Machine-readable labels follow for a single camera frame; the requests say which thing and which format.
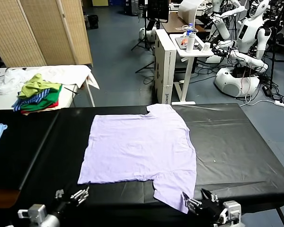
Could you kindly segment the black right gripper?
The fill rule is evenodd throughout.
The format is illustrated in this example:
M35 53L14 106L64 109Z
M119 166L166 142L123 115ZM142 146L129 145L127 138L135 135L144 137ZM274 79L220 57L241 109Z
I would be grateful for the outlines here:
M202 201L190 198L185 192L182 192L182 196L185 202L185 206L189 211L195 211L196 214L209 222L219 222L220 214L224 210L219 205L219 199L217 194L213 194L209 190L201 189Z

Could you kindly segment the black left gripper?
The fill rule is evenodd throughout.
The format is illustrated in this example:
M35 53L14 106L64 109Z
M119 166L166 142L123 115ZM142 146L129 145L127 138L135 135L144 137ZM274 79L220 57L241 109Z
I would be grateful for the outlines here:
M63 195L63 189L55 192L55 198L50 208L50 214L66 214L81 205L89 196L89 186L77 191L72 196Z

